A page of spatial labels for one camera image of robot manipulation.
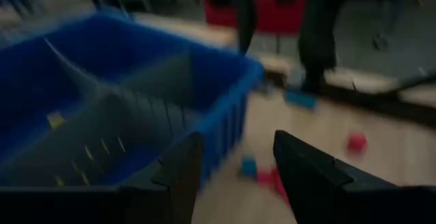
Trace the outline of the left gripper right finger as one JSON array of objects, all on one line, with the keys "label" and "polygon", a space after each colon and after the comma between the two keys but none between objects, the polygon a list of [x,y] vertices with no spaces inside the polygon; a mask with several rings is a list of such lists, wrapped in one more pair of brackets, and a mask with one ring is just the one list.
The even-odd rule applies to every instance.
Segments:
[{"label": "left gripper right finger", "polygon": [[273,155],[298,224],[436,224],[436,186],[400,187],[283,130]]}]

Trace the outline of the slotted grey bin divider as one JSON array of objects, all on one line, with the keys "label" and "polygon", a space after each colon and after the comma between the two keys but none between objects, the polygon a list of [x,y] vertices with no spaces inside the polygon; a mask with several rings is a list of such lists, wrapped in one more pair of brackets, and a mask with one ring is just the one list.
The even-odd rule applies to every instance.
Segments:
[{"label": "slotted grey bin divider", "polygon": [[107,94],[0,161],[0,186],[112,185],[148,165],[196,120],[144,95]]}]

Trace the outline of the red foam wedge block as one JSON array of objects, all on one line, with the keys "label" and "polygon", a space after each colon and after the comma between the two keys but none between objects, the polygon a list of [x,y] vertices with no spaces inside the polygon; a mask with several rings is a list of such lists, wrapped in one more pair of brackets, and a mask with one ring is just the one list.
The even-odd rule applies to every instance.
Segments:
[{"label": "red foam wedge block", "polygon": [[275,188],[275,191],[283,198],[283,201],[289,206],[289,199],[287,197],[287,193],[284,189],[283,183],[281,181],[281,177],[279,175],[279,171],[277,167],[274,167],[270,171],[272,176],[273,185]]}]

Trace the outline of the red foam cylinder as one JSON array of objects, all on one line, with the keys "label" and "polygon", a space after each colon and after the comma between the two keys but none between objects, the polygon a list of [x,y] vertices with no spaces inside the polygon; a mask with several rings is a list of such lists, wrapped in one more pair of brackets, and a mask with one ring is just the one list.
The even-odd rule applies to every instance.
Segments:
[{"label": "red foam cylinder", "polygon": [[351,153],[362,154],[367,149],[367,138],[364,133],[353,131],[349,133],[347,150]]}]

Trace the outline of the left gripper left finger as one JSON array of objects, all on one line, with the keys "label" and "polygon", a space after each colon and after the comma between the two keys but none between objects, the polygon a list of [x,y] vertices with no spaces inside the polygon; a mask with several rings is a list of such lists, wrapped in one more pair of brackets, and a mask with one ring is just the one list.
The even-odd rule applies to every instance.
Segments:
[{"label": "left gripper left finger", "polygon": [[190,133],[115,186],[0,187],[0,224],[191,224],[203,144]]}]

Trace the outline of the small red rounded block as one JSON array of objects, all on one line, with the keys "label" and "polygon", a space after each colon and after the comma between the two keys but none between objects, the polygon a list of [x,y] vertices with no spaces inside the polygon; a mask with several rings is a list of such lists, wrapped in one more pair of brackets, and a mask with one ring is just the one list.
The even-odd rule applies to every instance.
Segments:
[{"label": "small red rounded block", "polygon": [[259,185],[270,187],[274,185],[274,176],[270,170],[260,170],[255,176],[256,182]]}]

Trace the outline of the large blue plastic bin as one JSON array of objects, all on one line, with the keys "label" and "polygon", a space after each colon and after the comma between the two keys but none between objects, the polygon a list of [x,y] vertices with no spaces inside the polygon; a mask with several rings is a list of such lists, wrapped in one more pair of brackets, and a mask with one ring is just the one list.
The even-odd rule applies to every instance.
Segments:
[{"label": "large blue plastic bin", "polygon": [[201,181],[210,178],[240,141],[248,94],[264,73],[253,59],[122,16],[98,13],[65,23],[0,48],[0,161],[32,136],[52,129],[46,118],[48,114],[59,112],[67,120],[95,100],[83,98],[45,39],[109,81],[118,80],[134,67],[150,64],[158,57],[189,52],[195,94],[192,107],[198,115],[169,147],[183,141],[191,132],[202,134]]}]

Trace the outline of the red plastic bin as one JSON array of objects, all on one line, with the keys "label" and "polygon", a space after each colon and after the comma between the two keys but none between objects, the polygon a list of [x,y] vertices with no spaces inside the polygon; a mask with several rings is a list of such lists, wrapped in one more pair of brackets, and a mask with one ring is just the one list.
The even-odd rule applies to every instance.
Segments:
[{"label": "red plastic bin", "polygon": [[[255,0],[258,15],[256,31],[278,35],[299,32],[307,0]],[[236,15],[231,6],[217,5],[202,0],[206,22],[209,25],[236,27]]]}]

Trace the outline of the yellow foam cube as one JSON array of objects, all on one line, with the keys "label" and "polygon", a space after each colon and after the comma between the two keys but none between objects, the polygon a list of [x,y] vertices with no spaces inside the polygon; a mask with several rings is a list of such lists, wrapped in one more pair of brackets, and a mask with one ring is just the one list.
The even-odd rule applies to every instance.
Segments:
[{"label": "yellow foam cube", "polygon": [[52,129],[56,129],[66,121],[59,112],[50,113],[46,116],[46,118]]}]

